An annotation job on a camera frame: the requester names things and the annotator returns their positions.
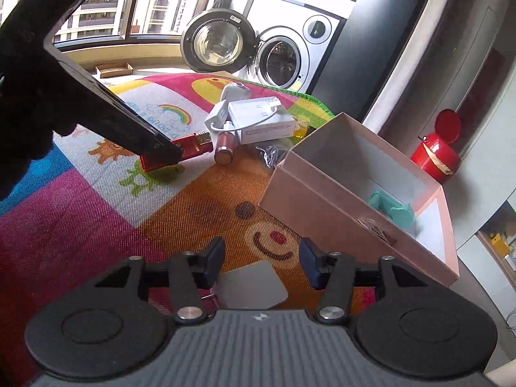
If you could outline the washing machine round door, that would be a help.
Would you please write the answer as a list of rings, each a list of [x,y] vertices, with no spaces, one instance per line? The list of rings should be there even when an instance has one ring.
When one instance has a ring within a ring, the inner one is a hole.
[[[225,8],[199,13],[180,40],[184,62],[198,73],[236,73],[253,60],[257,45],[251,23],[237,11]]]

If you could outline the yellow object on shelf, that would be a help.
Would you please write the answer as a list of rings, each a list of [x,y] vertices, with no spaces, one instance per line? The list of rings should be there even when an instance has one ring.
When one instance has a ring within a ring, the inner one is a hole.
[[[490,243],[494,252],[502,259],[511,253],[510,245],[506,243],[500,233],[491,233]]]

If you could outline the teal plastic hook tool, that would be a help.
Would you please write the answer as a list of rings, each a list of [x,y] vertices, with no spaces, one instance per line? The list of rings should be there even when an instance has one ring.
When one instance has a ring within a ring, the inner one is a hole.
[[[403,230],[411,227],[415,221],[414,210],[409,203],[401,203],[384,191],[372,193],[367,204]]]

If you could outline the pink cardboard box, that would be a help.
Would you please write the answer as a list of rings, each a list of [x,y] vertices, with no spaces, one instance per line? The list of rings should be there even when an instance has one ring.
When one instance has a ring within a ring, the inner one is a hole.
[[[384,191],[409,203],[406,230],[367,201]],[[360,262],[395,256],[445,286],[459,277],[451,216],[441,185],[398,149],[347,114],[339,114],[290,150],[276,166],[260,206],[323,251]]]

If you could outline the white cable box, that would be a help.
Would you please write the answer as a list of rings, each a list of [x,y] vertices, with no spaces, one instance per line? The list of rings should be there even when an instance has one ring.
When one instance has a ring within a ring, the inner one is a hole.
[[[290,138],[296,128],[294,117],[277,97],[230,102],[228,115],[242,145]]]

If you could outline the colourful cartoon play mat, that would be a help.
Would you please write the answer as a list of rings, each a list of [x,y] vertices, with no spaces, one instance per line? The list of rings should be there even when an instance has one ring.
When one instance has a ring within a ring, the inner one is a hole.
[[[221,236],[226,270],[267,260],[288,308],[317,304],[298,237],[259,207],[269,172],[251,151],[226,167],[202,155],[147,173],[86,128],[54,142],[1,203],[2,385],[28,386],[38,373],[24,340],[34,313],[133,253],[159,261]]]

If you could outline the silver washing machine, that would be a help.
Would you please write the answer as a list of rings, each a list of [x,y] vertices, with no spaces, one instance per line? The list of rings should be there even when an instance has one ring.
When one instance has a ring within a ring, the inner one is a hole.
[[[351,0],[258,0],[247,16],[257,35],[257,49],[235,76],[307,92],[354,5]]]

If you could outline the white wall charger plug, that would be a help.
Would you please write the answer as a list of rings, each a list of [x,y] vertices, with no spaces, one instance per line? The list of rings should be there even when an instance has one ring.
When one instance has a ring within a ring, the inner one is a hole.
[[[201,299],[214,308],[270,309],[287,298],[286,287],[266,260],[221,273],[212,288],[201,291]]]

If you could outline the white power adapter block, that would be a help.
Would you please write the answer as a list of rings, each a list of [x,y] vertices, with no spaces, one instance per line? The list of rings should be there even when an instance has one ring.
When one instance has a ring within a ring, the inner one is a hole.
[[[205,127],[212,133],[220,133],[230,129],[232,122],[228,116],[228,101],[222,100],[215,104],[205,118]]]

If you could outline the red patterned lighter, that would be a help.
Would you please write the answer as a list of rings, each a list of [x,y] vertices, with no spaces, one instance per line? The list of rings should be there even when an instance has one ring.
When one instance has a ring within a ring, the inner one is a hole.
[[[141,155],[140,164],[145,172],[159,170],[213,152],[212,137],[209,132],[189,134],[171,140],[171,143],[181,151],[181,156],[176,160],[159,160],[152,156]]]

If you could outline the clear plastic bag of parts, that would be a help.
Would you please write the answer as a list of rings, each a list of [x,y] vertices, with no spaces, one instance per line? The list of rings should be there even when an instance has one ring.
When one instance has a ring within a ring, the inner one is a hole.
[[[288,138],[260,142],[255,145],[257,155],[270,170],[274,170],[292,148],[293,143]]]

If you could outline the dark red lipstick tube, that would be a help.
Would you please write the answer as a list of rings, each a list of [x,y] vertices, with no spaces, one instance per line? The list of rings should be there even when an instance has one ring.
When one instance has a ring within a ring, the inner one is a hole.
[[[232,122],[227,120],[217,136],[214,160],[220,166],[229,165],[233,161],[233,154],[239,145],[238,135],[232,128]]]

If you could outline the white square device with button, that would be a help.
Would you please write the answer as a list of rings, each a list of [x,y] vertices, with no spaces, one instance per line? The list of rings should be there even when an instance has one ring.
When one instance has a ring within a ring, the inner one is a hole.
[[[223,87],[220,101],[234,102],[251,98],[251,90],[241,82],[230,82]]]

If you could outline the small cardboard tray on floor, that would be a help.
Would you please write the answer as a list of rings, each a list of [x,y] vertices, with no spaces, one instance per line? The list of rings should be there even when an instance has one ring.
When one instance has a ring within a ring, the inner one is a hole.
[[[100,64],[96,65],[94,68],[100,79],[132,75],[134,72],[134,68],[129,62]]]

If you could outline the red trash can with lid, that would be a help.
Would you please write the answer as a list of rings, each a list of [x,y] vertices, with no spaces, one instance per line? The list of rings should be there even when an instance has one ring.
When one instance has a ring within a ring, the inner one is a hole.
[[[461,121],[451,109],[442,110],[437,116],[434,131],[424,135],[410,160],[440,185],[444,185],[459,169],[462,159],[452,149],[461,133]]]

